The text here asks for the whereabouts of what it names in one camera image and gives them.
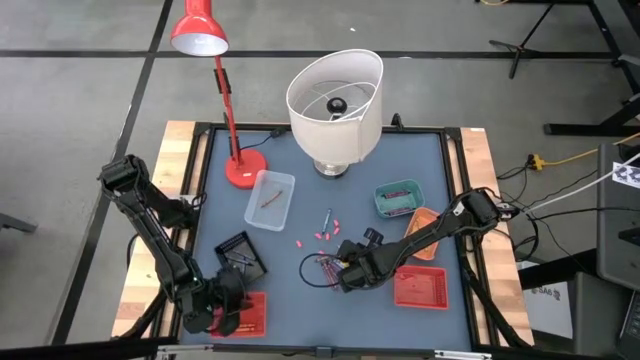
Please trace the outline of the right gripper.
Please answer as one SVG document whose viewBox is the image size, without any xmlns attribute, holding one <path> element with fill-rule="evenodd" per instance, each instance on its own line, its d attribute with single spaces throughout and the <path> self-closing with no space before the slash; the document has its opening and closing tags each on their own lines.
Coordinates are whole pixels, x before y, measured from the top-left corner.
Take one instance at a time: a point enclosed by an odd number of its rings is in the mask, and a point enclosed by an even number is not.
<svg viewBox="0 0 640 360">
<path fill-rule="evenodd" d="M 339 284 L 344 293 L 378 288 L 395 271 L 400 243 L 383 244 L 383 235 L 373 228 L 367 228 L 364 237 L 368 244 L 357 253 L 350 267 L 339 272 Z M 355 254 L 356 244 L 350 240 L 344 240 L 336 252 L 340 259 L 350 259 Z"/>
</svg>

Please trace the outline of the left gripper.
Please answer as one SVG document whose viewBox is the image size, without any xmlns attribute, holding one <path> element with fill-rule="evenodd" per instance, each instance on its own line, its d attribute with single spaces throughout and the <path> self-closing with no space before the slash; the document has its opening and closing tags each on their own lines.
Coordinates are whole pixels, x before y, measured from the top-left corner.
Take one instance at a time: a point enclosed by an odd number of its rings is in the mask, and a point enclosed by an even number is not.
<svg viewBox="0 0 640 360">
<path fill-rule="evenodd" d="M 237 272 L 221 272 L 218 277 L 192 286 L 182 296 L 183 326 L 191 334 L 210 332 L 214 309 L 224 300 L 240 301 L 246 297 L 245 286 Z M 219 322 L 220 334 L 232 334 L 238 327 L 238 316 L 228 301 Z"/>
</svg>

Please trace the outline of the pile of crayons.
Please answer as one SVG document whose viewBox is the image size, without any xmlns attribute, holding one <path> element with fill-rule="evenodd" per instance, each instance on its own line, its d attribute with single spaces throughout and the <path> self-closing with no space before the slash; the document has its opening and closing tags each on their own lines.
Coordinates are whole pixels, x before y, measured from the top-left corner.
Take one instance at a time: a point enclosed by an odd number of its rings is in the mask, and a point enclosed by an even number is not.
<svg viewBox="0 0 640 360">
<path fill-rule="evenodd" d="M 330 261 L 327 257 L 322 257 L 318 260 L 318 263 L 320 264 L 322 271 L 326 277 L 327 280 L 327 286 L 329 288 L 334 288 L 335 286 L 335 281 L 334 281 L 334 277 L 333 277 L 333 272 L 332 272 L 332 268 L 330 266 Z"/>
</svg>

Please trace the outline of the red mesh basket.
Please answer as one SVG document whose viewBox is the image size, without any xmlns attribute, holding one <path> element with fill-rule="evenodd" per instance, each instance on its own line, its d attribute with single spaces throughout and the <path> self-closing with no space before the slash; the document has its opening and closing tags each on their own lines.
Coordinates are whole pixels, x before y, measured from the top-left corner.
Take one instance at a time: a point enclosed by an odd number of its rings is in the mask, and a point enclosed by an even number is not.
<svg viewBox="0 0 640 360">
<path fill-rule="evenodd" d="M 401 307 L 447 310 L 444 268 L 403 265 L 394 275 L 394 304 Z"/>
<path fill-rule="evenodd" d="M 249 324 L 258 327 L 255 333 L 237 333 L 232 334 L 220 334 L 219 327 L 208 332 L 214 338 L 222 337 L 263 337 L 266 335 L 267 329 L 267 296 L 264 292 L 249 292 L 248 295 L 242 298 L 240 301 L 236 300 L 224 300 L 221 305 L 217 307 L 223 307 L 225 302 L 228 301 L 233 307 L 235 313 L 238 316 L 238 327 L 242 324 Z"/>
</svg>

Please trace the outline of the black mesh basket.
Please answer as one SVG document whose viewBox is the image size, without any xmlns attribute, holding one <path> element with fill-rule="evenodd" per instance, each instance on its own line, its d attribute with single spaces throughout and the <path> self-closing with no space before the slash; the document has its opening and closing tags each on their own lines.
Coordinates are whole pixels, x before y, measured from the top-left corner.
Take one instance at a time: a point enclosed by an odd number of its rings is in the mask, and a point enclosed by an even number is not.
<svg viewBox="0 0 640 360">
<path fill-rule="evenodd" d="M 245 266 L 231 260 L 238 259 L 235 257 L 227 257 L 227 252 L 231 251 L 240 252 L 252 257 L 254 260 L 250 262 L 254 264 L 254 267 Z M 216 274 L 236 270 L 243 284 L 249 289 L 253 289 L 268 272 L 246 231 L 242 231 L 216 245 L 214 253 L 219 262 L 219 269 L 216 271 Z"/>
</svg>

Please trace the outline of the orange plastic bin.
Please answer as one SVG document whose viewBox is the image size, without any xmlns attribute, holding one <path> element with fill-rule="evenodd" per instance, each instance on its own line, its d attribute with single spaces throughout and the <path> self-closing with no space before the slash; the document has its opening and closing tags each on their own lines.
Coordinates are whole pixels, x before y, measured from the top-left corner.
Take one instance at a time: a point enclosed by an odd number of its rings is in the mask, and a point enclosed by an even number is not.
<svg viewBox="0 0 640 360">
<path fill-rule="evenodd" d="M 426 208 L 426 207 L 419 207 L 419 208 L 417 208 L 417 209 L 414 211 L 413 216 L 414 216 L 415 214 L 421 214 L 421 215 L 422 215 L 422 216 L 424 216 L 424 217 L 432 217 L 432 218 L 434 219 L 434 221 L 433 221 L 433 222 L 435 222 L 435 221 L 437 220 L 438 216 L 439 216 L 439 214 L 438 214 L 437 212 L 435 212 L 435 211 L 433 211 L 433 210 L 431 210 L 431 209 L 429 209 L 429 208 Z M 409 224 L 408 224 L 408 226 L 407 226 L 406 232 L 405 232 L 405 234 L 404 234 L 404 236 L 405 236 L 405 237 L 407 237 L 407 236 L 409 236 L 409 235 L 413 234 L 413 233 L 409 233 L 409 231 L 408 231 L 408 228 L 409 228 L 409 226 L 410 226 L 410 223 L 411 223 L 411 220 L 409 221 Z M 415 257 L 415 258 L 417 258 L 417 259 L 420 259 L 420 260 L 424 260 L 424 261 L 434 260 L 434 259 L 435 259 L 435 256 L 436 256 L 437 247 L 438 247 L 438 244 L 437 244 L 437 243 L 434 243 L 434 244 L 432 244 L 432 245 L 429 245 L 428 247 L 426 247 L 426 248 L 424 248 L 424 249 L 422 249 L 422 250 L 418 251 L 417 253 L 415 253 L 415 254 L 414 254 L 414 257 Z"/>
</svg>

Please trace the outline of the teal plastic bin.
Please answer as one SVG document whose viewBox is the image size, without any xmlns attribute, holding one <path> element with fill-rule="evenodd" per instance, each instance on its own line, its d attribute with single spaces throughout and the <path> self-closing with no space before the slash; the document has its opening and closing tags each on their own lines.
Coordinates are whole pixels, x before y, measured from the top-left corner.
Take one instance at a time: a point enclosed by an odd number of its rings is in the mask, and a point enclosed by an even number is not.
<svg viewBox="0 0 640 360">
<path fill-rule="evenodd" d="M 392 199 L 382 197 L 383 193 L 401 190 L 411 191 L 411 195 Z M 415 180 L 405 179 L 378 186 L 374 190 L 374 203 L 378 214 L 382 218 L 393 218 L 384 215 L 384 212 L 396 208 L 422 207 L 425 204 L 425 197 L 420 185 Z"/>
</svg>

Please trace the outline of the clear plastic bin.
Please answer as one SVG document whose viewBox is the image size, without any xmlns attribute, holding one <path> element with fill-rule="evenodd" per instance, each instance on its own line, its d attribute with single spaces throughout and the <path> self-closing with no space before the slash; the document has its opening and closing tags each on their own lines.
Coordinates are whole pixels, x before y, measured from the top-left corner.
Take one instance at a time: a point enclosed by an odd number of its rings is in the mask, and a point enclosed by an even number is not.
<svg viewBox="0 0 640 360">
<path fill-rule="evenodd" d="M 259 171 L 244 213 L 244 220 L 256 228 L 282 231 L 294 188 L 293 175 L 268 170 Z"/>
</svg>

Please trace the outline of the white shade silver table lamp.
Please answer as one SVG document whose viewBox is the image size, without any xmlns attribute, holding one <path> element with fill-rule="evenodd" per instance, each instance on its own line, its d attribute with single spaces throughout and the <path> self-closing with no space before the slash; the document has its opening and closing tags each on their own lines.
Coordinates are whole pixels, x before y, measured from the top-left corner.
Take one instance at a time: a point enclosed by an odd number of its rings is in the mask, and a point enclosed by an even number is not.
<svg viewBox="0 0 640 360">
<path fill-rule="evenodd" d="M 289 84 L 285 99 L 294 138 L 322 176 L 342 176 L 377 146 L 383 75 L 377 53 L 347 49 L 315 60 Z"/>
</svg>

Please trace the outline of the wooden table side board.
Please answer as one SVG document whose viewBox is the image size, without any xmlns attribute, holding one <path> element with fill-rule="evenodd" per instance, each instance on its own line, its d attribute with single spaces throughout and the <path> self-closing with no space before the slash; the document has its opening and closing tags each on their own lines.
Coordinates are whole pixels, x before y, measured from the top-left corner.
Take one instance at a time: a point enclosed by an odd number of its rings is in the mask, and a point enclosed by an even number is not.
<svg viewBox="0 0 640 360">
<path fill-rule="evenodd" d="M 483 128 L 461 128 L 460 131 L 470 187 L 488 187 L 498 194 L 499 187 L 486 131 Z M 477 265 L 474 254 L 469 254 L 468 259 L 478 276 L 484 271 L 488 291 L 506 321 L 522 340 L 533 345 L 524 292 L 508 235 L 507 225 L 500 223 L 496 231 L 486 234 L 480 244 L 483 264 Z"/>
<path fill-rule="evenodd" d="M 207 143 L 207 130 L 193 121 L 169 121 L 155 159 L 152 182 L 169 197 L 191 199 L 198 193 Z M 142 240 L 133 242 L 118 310 L 111 334 L 128 331 L 160 290 L 155 261 Z"/>
</svg>

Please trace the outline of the white labelled box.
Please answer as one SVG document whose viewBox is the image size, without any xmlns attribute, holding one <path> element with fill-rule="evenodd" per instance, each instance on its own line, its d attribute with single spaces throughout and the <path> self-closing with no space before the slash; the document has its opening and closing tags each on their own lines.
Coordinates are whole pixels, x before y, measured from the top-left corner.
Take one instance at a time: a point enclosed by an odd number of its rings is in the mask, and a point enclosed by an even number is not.
<svg viewBox="0 0 640 360">
<path fill-rule="evenodd" d="M 524 291 L 524 299 L 533 330 L 570 339 L 573 324 L 566 282 Z"/>
</svg>

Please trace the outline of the grey furniture foot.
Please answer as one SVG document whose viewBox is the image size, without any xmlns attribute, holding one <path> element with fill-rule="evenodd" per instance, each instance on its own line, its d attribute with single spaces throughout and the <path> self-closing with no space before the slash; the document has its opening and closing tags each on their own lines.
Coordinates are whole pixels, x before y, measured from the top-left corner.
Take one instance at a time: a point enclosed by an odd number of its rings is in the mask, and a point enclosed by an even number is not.
<svg viewBox="0 0 640 360">
<path fill-rule="evenodd" d="M 23 233 L 34 233 L 37 229 L 37 225 L 0 213 L 0 230 L 3 229 L 13 229 Z"/>
</svg>

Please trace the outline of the dark grey case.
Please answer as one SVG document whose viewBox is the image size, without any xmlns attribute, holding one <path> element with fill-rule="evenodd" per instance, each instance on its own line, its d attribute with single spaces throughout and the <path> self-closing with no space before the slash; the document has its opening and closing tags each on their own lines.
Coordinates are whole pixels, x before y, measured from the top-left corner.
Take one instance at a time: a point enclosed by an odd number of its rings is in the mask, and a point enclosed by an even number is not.
<svg viewBox="0 0 640 360">
<path fill-rule="evenodd" d="M 571 295 L 573 352 L 640 360 L 640 291 L 579 272 Z"/>
</svg>

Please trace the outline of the grey cabinet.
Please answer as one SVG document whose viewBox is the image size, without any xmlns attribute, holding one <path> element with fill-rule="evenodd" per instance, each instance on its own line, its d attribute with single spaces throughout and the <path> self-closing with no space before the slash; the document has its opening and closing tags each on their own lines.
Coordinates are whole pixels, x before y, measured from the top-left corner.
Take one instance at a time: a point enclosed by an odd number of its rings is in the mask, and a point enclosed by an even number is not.
<svg viewBox="0 0 640 360">
<path fill-rule="evenodd" d="M 611 179 L 613 163 L 624 163 L 618 146 L 604 144 L 598 152 L 596 185 L 597 272 L 626 288 L 640 291 L 640 189 Z"/>
</svg>

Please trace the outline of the black floor stand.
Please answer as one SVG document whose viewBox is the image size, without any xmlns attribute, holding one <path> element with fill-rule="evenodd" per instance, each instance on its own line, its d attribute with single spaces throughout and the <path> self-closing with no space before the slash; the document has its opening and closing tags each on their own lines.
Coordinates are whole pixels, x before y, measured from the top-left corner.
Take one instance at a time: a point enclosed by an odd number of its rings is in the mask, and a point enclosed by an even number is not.
<svg viewBox="0 0 640 360">
<path fill-rule="evenodd" d="M 620 137 L 640 132 L 640 125 L 631 126 L 628 122 L 640 116 L 640 85 L 634 95 L 620 110 L 598 124 L 557 124 L 543 125 L 546 135 L 584 136 L 584 137 Z"/>
</svg>

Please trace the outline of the black tripod stand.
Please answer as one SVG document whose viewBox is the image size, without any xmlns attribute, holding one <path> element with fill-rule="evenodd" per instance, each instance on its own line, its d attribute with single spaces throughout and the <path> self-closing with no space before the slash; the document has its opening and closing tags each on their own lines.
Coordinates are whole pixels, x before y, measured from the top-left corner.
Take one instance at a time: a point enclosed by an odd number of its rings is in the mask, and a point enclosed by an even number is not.
<svg viewBox="0 0 640 360">
<path fill-rule="evenodd" d="M 621 50 L 606 24 L 603 15 L 596 8 L 594 0 L 474 0 L 486 6 L 502 6 L 509 3 L 513 4 L 544 4 L 546 9 L 538 18 L 533 27 L 519 44 L 510 44 L 498 40 L 489 40 L 488 43 L 494 47 L 502 47 L 508 50 L 512 55 L 511 67 L 508 77 L 513 79 L 520 62 L 524 59 L 552 59 L 552 60 L 610 60 L 616 63 L 621 55 Z M 589 9 L 592 18 L 596 22 L 599 33 L 601 34 L 608 48 L 604 52 L 574 52 L 574 51 L 539 51 L 528 47 L 529 41 L 539 29 L 540 25 L 550 14 L 551 10 L 556 6 L 585 6 Z"/>
</svg>

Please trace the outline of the red desk lamp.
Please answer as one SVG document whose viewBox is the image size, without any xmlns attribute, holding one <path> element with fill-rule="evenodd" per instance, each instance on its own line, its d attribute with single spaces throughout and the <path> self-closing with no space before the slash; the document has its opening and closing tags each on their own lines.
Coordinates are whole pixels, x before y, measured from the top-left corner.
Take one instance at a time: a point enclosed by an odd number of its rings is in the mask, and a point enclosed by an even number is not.
<svg viewBox="0 0 640 360">
<path fill-rule="evenodd" d="M 252 189 L 260 171 L 267 169 L 266 158 L 252 148 L 242 149 L 236 129 L 231 88 L 222 64 L 229 42 L 222 26 L 213 17 L 212 0 L 184 0 L 184 15 L 173 27 L 171 45 L 179 52 L 196 57 L 212 57 L 229 128 L 230 158 L 225 176 L 235 187 Z"/>
</svg>

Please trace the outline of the printed marker tag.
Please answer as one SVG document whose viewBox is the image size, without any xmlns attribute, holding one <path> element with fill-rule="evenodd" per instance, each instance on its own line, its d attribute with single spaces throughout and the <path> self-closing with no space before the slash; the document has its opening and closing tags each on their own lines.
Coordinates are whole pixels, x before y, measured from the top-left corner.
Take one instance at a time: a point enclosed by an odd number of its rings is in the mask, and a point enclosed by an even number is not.
<svg viewBox="0 0 640 360">
<path fill-rule="evenodd" d="M 611 179 L 616 183 L 640 189 L 640 168 L 614 162 Z"/>
</svg>

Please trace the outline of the silver metal bracket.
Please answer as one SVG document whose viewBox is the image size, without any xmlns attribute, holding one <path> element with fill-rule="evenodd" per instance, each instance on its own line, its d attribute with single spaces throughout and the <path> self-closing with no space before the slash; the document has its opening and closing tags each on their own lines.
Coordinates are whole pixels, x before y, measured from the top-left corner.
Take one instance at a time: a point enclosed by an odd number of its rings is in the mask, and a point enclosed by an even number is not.
<svg viewBox="0 0 640 360">
<path fill-rule="evenodd" d="M 173 355 L 196 352 L 212 352 L 215 346 L 212 344 L 204 345 L 162 345 L 157 348 L 156 355 L 168 358 Z"/>
<path fill-rule="evenodd" d="M 438 360 L 493 360 L 492 355 L 488 353 L 450 350 L 435 350 L 434 358 Z"/>
</svg>

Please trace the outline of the black aluminium table frame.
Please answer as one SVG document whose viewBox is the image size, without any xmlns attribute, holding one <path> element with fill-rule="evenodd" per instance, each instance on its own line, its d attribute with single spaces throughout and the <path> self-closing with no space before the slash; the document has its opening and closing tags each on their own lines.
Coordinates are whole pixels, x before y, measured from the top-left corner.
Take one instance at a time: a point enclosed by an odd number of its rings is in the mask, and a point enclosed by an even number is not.
<svg viewBox="0 0 640 360">
<path fill-rule="evenodd" d="M 223 123 L 195 123 L 199 128 L 205 128 L 207 130 L 207 143 L 204 151 L 202 169 L 199 176 L 199 190 L 205 185 L 206 163 L 209 160 L 210 154 L 215 145 L 215 135 L 217 132 L 224 130 L 226 126 Z M 445 176 L 448 181 L 448 191 L 449 193 L 460 193 L 470 187 L 469 179 L 467 178 L 465 157 L 462 153 L 460 129 L 461 128 L 459 127 L 409 126 L 404 127 L 403 131 L 398 131 L 394 126 L 386 126 L 383 131 L 386 134 L 400 134 L 403 136 L 408 136 L 410 134 L 435 134 L 439 136 L 439 142 L 443 147 L 441 153 L 444 158 L 443 166 L 445 168 Z M 480 245 L 476 250 L 469 254 L 474 254 L 476 256 L 477 265 L 483 264 L 484 260 Z M 481 275 L 478 277 L 487 292 L 489 292 L 484 271 L 481 271 Z M 479 298 L 471 292 L 467 292 L 465 294 L 465 306 L 470 326 L 472 346 L 483 352 L 499 352 L 506 350 L 508 347 L 506 339 L 500 335 L 495 320 L 491 317 L 488 310 L 481 305 Z M 411 353 L 409 350 L 403 350 L 400 348 L 339 347 L 337 345 L 326 344 L 307 347 L 281 347 L 278 351 L 285 356 L 359 356 L 363 359 L 376 359 L 381 356 L 403 356 Z"/>
</svg>

